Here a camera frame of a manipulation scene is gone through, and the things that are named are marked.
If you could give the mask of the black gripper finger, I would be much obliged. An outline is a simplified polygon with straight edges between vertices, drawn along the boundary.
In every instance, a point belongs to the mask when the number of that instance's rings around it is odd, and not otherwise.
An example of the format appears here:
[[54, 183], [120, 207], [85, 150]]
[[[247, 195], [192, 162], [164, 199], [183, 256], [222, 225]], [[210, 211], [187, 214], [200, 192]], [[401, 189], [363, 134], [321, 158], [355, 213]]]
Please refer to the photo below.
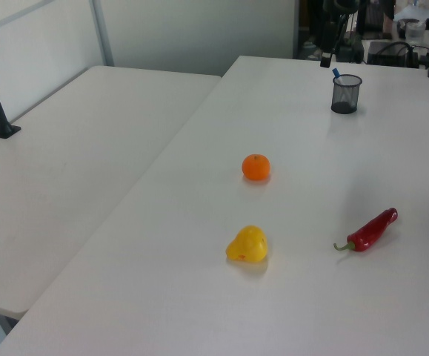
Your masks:
[[320, 49], [322, 52], [320, 59], [321, 67], [330, 67], [331, 56], [335, 43], [335, 23], [326, 22], [322, 32]]
[[332, 54], [335, 56], [339, 53], [341, 43], [343, 42], [343, 37], [345, 34], [345, 28], [347, 27], [347, 22], [348, 22], [347, 14], [339, 15], [333, 21], [335, 25], [335, 36], [333, 41]]

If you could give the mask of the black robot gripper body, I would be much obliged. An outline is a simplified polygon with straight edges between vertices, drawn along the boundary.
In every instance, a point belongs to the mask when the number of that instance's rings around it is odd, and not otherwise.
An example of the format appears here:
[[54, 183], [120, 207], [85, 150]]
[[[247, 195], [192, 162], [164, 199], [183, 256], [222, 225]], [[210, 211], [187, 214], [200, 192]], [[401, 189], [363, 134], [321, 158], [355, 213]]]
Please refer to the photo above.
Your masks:
[[344, 25], [349, 15], [357, 12], [359, 0], [323, 0], [322, 1], [322, 24]]

